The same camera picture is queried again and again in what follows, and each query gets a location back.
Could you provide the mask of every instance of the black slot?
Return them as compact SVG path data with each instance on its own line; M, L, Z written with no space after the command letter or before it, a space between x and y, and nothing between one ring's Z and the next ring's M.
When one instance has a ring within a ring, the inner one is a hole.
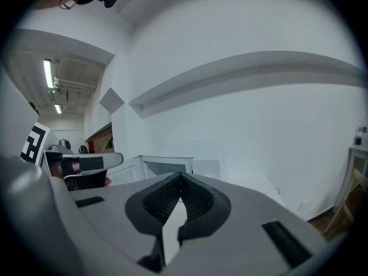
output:
M105 201L105 200L101 196L95 196L95 197L86 198L85 200L76 200L75 204L77 205L77 207L82 208L84 206L97 204L101 201Z
M270 222L262 227L291 268L299 266L312 256L280 222Z

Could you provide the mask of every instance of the white cabinet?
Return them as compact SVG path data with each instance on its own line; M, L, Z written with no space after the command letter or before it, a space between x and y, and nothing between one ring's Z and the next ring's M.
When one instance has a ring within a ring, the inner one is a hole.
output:
M125 160L120 166L110 169L106 176L112 180L110 185L115 186L171 172L194 173L220 179L220 163L217 160L143 155Z
M112 180L110 186L142 180L141 161L139 158L125 160L120 166L108 170L106 176Z
M145 178L151 178L165 173L192 173L193 158L161 158L158 156L140 157Z

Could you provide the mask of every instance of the wooden floor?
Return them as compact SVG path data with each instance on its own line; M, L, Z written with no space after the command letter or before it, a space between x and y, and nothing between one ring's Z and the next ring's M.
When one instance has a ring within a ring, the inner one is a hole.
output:
M347 233L350 228L349 222L346 221L346 215L342 212L341 216L336 218L334 225L330 227L328 232L323 234L323 230L325 230L333 216L334 214L329 210L309 221L309 223L322 234L327 242L331 242L340 235Z

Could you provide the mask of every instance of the wooden chair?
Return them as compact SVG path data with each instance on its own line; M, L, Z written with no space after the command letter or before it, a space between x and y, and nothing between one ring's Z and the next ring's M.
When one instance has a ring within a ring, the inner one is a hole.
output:
M351 179L349 181L349 185L346 191L346 194L343 198L341 205L333 216L332 220L327 225L326 229L323 231L323 234L326 234L330 227L336 221L336 218L341 214L341 211L344 211L347 215L347 219L354 223L354 216L359 212L360 204L363 201L364 194L368 193L368 179L364 177L357 169L353 169Z

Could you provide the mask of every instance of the ceiling light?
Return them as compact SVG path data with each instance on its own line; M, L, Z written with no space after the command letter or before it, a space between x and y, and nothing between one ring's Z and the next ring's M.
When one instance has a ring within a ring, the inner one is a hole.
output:
M51 75L51 60L50 59L45 59L44 60L44 69L45 69L47 87L53 88L52 75Z
M55 104L55 109L56 109L56 111L57 111L58 114L61 114L62 113L62 110L60 109L60 105Z

